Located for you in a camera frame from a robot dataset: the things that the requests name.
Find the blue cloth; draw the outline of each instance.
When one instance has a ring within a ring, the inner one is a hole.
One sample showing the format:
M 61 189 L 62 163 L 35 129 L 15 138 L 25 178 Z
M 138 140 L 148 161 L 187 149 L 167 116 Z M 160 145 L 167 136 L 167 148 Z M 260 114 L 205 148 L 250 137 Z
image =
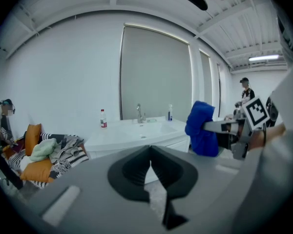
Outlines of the blue cloth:
M 214 110 L 215 108 L 207 103 L 196 101 L 188 116 L 185 132 L 190 136 L 192 149 L 198 155 L 218 155 L 216 133 L 201 129 L 204 122 L 212 121 Z

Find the water bottle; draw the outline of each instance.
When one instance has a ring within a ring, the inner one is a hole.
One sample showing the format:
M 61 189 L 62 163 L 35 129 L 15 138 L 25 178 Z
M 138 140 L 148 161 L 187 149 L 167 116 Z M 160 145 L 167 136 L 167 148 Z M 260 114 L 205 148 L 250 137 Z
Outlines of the water bottle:
M 107 127 L 107 123 L 106 123 L 106 115 L 105 115 L 104 109 L 101 109 L 101 118 L 100 118 L 100 121 L 101 121 L 101 127 L 102 128 L 106 128 Z

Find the ceiling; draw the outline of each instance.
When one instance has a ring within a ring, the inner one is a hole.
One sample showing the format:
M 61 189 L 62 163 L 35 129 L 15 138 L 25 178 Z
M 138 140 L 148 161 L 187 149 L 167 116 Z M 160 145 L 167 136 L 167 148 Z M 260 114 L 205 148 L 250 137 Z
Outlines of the ceiling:
M 249 62 L 251 56 L 281 54 L 277 16 L 270 0 L 206 1 L 207 11 L 187 0 L 19 0 L 0 28 L 0 54 L 9 58 L 28 39 L 64 18 L 91 11 L 127 10 L 186 28 L 209 44 L 231 71 L 286 68 L 282 57 Z

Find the soap dispenser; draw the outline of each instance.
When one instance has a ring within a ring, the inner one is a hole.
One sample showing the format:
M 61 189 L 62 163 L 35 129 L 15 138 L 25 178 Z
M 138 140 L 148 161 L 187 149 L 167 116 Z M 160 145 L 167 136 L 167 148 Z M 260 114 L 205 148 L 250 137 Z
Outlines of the soap dispenser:
M 168 117 L 167 117 L 168 121 L 172 121 L 172 105 L 168 104 Z

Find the green cloth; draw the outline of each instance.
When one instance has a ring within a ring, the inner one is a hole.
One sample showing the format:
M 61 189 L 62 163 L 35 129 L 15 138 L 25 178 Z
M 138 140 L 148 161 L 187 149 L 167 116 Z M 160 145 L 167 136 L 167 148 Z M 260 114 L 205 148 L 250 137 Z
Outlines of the green cloth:
M 36 145 L 33 149 L 31 156 L 29 157 L 31 161 L 42 161 L 46 159 L 53 150 L 58 146 L 57 140 L 54 138 L 46 139 Z

